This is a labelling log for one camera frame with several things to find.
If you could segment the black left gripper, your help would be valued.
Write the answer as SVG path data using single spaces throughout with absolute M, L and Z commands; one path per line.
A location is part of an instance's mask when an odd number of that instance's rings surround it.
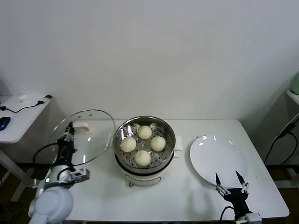
M 58 153 L 57 163 L 58 165 L 69 165 L 72 164 L 73 154 L 76 152 L 74 147 L 74 134 L 75 129 L 73 123 L 70 122 L 66 128 L 66 132 L 57 141 Z

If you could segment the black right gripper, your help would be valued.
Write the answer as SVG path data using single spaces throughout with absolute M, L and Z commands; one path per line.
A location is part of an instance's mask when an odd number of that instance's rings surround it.
M 246 214 L 252 213 L 247 204 L 246 200 L 248 198 L 248 186 L 249 183 L 245 182 L 243 176 L 236 171 L 237 178 L 242 186 L 242 188 L 230 188 L 227 189 L 222 186 L 219 176 L 215 173 L 216 176 L 216 191 L 224 196 L 224 200 L 230 202 L 233 205 L 235 216 L 245 216 Z

